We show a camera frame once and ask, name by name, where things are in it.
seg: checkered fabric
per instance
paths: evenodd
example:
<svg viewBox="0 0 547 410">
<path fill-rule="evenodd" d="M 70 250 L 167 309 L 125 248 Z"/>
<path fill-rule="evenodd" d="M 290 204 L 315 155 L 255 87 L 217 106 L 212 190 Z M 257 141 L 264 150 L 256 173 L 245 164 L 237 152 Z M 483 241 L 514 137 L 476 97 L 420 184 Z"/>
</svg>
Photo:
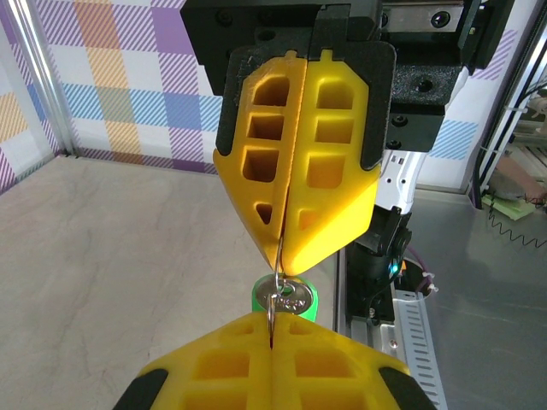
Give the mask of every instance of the checkered fabric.
<svg viewBox="0 0 547 410">
<path fill-rule="evenodd" d="M 59 146 L 54 138 L 50 122 L 45 116 L 44 107 L 39 101 L 4 2 L 0 2 L 0 24 L 3 29 L 1 34 L 3 36 L 5 34 L 12 54 L 11 56 L 3 55 L 0 61 L 0 194 L 2 194 L 53 158 L 54 154 L 59 152 Z M 13 79 L 13 76 L 8 76 L 6 71 L 11 71 L 11 68 L 4 66 L 11 59 L 15 59 L 15 64 L 19 68 L 18 73 L 11 74 L 21 76 L 21 86 L 11 83 L 10 79 Z M 32 106 L 27 105 L 26 112 L 19 99 L 21 94 L 25 93 L 25 87 L 34 106 L 32 110 Z M 42 127 L 41 130 L 40 126 L 29 126 L 28 119 L 35 119 L 36 115 Z M 38 144 L 39 139 L 47 139 L 47 143 L 44 141 L 43 144 Z"/>
<path fill-rule="evenodd" d="M 38 0 L 77 144 L 93 158 L 213 173 L 221 112 L 183 0 Z"/>
</svg>

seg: green key tag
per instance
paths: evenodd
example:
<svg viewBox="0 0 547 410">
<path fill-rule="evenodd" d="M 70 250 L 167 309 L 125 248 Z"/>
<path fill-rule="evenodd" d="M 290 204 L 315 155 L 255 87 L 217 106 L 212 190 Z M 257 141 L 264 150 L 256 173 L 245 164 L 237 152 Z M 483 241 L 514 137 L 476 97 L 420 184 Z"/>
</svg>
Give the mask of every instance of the green key tag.
<svg viewBox="0 0 547 410">
<path fill-rule="evenodd" d="M 285 288 L 275 306 L 276 312 L 292 313 L 315 322 L 319 308 L 319 294 L 315 286 L 304 278 L 283 277 Z M 256 281 L 251 295 L 252 311 L 266 311 L 268 296 L 274 289 L 274 275 L 267 275 Z"/>
</svg>

